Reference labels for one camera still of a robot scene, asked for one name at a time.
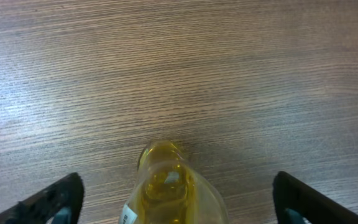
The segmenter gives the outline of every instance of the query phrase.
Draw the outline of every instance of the glass bottle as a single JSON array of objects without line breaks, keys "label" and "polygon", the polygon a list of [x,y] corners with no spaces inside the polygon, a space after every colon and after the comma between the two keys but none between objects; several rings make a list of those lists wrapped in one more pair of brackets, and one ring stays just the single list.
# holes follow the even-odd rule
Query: glass bottle
[{"label": "glass bottle", "polygon": [[188,164],[177,144],[152,141],[138,161],[134,190],[119,224],[229,223],[218,191]]}]

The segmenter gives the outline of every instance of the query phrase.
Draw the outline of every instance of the clear plastic bottle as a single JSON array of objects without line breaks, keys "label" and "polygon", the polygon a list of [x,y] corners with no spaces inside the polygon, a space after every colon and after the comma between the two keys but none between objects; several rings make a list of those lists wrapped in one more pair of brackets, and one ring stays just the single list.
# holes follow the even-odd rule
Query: clear plastic bottle
[{"label": "clear plastic bottle", "polygon": [[119,224],[229,223],[218,191],[195,172],[171,141],[152,141],[138,163],[135,189]]}]

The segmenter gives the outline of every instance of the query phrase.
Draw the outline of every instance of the wooden table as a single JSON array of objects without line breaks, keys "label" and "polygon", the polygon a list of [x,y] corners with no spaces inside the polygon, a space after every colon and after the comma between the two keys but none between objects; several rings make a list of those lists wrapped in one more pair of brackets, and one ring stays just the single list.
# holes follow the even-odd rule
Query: wooden table
[{"label": "wooden table", "polygon": [[117,223],[176,139],[233,224],[280,170],[358,213],[358,0],[0,0],[0,212],[70,172]]}]

